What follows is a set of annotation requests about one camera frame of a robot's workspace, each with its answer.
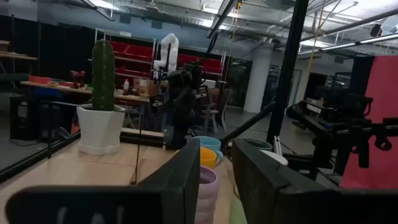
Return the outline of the green and white mug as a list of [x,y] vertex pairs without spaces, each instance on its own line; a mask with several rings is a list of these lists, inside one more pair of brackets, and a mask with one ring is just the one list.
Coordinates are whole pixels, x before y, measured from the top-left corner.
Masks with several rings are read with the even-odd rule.
[[229,208],[229,224],[248,224],[242,202],[233,194]]

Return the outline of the grey chair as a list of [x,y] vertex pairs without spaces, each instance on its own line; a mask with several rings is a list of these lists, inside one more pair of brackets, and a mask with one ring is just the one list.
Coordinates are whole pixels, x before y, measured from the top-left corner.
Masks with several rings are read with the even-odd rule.
[[212,121],[212,127],[213,127],[213,131],[215,134],[218,133],[218,124],[220,124],[220,126],[223,128],[223,130],[226,131],[226,123],[225,123],[225,119],[224,119],[225,109],[226,109],[228,101],[231,97],[232,92],[233,92],[232,89],[229,89],[229,88],[224,89],[221,94],[220,105],[217,106],[216,110],[213,110],[211,108],[213,106],[213,97],[215,95],[216,96],[219,95],[220,90],[219,89],[210,89],[208,91],[210,103],[208,105],[206,105],[205,110],[202,110],[202,112],[204,113],[202,118],[205,119],[204,125],[203,125],[203,130],[205,133],[208,130],[209,120]]

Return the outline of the light blue mug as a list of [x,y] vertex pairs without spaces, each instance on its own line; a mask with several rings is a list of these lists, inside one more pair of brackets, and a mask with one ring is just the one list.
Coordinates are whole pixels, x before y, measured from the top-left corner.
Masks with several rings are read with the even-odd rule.
[[209,137],[209,136],[195,136],[194,139],[198,139],[200,141],[200,146],[205,147],[207,149],[215,152],[218,157],[223,160],[224,155],[221,152],[221,141],[219,139]]

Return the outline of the lilac ribbed mug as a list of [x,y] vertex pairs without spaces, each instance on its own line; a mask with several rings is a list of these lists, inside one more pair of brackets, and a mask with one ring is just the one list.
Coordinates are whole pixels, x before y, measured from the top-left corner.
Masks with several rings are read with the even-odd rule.
[[200,184],[194,224],[212,224],[220,180],[217,173],[210,168],[200,166]]

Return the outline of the white faceted planter pot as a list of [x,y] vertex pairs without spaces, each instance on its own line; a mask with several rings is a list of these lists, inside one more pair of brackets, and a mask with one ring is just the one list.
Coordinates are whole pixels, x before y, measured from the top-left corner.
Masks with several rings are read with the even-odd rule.
[[80,152],[103,156],[119,151],[124,108],[115,105],[114,111],[96,111],[91,109],[91,104],[86,104],[77,106],[76,112],[80,125]]

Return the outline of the yellow mug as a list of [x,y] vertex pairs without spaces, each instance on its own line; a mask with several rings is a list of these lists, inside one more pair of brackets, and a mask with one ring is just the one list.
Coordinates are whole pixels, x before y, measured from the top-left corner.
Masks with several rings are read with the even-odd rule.
[[177,150],[173,157],[174,159],[177,156],[178,161],[188,161],[192,162],[194,167],[198,167],[199,165],[207,167],[209,169],[214,170],[216,167],[216,162],[218,156],[215,152],[205,147],[200,147],[199,149],[195,150],[194,147],[184,147],[182,148],[183,156],[177,156],[179,150]]

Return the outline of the white concrete column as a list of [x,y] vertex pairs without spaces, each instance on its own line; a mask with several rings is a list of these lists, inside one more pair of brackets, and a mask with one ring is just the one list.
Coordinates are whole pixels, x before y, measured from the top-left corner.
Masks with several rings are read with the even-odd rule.
[[258,48],[252,55],[252,67],[244,102],[244,111],[258,113],[266,88],[273,46]]

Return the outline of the wooden workbench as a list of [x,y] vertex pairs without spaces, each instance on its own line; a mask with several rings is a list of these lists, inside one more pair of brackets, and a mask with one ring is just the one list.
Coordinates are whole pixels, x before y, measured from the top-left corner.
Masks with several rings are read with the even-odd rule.
[[[67,86],[60,86],[60,85],[46,85],[46,84],[41,84],[41,83],[34,83],[34,82],[29,82],[29,81],[22,81],[20,82],[21,85],[28,85],[28,86],[35,86],[35,87],[42,87],[42,88],[50,88],[50,89],[55,89],[55,90],[60,90],[60,91],[65,91],[65,92],[74,92],[74,93],[84,93],[84,94],[92,94],[91,90],[86,90],[82,88],[70,88]],[[130,101],[137,101],[137,102],[143,102],[143,103],[149,103],[150,100],[147,96],[134,96],[134,95],[123,95],[122,93],[119,92],[114,92],[114,97],[117,99],[124,99],[124,100],[130,100]]]

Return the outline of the black cabinet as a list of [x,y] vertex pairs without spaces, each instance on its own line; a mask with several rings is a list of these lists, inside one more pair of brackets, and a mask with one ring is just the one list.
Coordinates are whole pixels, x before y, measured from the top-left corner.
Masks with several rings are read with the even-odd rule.
[[27,96],[10,97],[10,138],[24,141],[36,140],[39,136],[37,102]]

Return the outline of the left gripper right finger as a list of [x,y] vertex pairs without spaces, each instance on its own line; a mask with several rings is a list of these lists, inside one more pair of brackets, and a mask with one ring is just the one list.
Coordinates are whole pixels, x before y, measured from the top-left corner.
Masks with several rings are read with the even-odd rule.
[[232,160],[248,224],[398,224],[397,189],[328,188],[238,138]]

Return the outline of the green cactus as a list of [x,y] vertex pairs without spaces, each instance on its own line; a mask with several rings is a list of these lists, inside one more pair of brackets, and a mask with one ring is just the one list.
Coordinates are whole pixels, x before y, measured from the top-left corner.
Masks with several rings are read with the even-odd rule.
[[114,109],[115,56],[108,40],[97,40],[92,50],[92,107],[98,111]]

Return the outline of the cardboard box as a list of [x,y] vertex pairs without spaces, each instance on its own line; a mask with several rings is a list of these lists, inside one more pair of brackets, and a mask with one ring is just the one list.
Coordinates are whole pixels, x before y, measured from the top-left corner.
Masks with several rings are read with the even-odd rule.
[[137,90],[138,94],[144,96],[155,96],[159,93],[159,82],[151,79],[134,79],[134,89]]

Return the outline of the metal shelving with red bins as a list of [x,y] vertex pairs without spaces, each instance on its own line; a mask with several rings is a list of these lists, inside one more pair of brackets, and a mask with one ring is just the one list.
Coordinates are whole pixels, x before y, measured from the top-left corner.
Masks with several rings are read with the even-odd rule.
[[[160,40],[133,37],[128,32],[95,29],[95,40],[106,39],[113,47],[115,74],[121,78],[153,78],[154,61],[160,60]],[[218,82],[225,75],[226,52],[214,50],[201,64],[207,79]]]

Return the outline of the blue speckled mug brown inside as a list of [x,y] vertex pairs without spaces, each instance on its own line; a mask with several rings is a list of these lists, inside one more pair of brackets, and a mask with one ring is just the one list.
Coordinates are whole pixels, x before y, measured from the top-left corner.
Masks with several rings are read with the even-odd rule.
[[243,138],[243,140],[249,143],[251,146],[258,148],[259,150],[273,152],[273,146],[266,141],[261,141],[253,138]]

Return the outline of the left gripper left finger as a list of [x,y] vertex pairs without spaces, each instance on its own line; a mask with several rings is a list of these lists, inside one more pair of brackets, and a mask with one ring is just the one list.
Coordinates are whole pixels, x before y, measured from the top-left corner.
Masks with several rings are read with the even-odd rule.
[[200,142],[188,142],[137,185],[40,185],[6,203],[10,224],[194,224]]

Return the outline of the red fabric panel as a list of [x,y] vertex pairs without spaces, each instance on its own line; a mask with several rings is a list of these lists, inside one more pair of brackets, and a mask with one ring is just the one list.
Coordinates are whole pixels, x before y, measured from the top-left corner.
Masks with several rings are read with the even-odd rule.
[[[354,60],[349,89],[373,99],[367,115],[374,123],[398,118],[398,55],[358,57]],[[369,139],[369,167],[360,168],[358,155],[350,154],[340,187],[398,189],[398,136],[389,137],[389,151],[378,149]]]

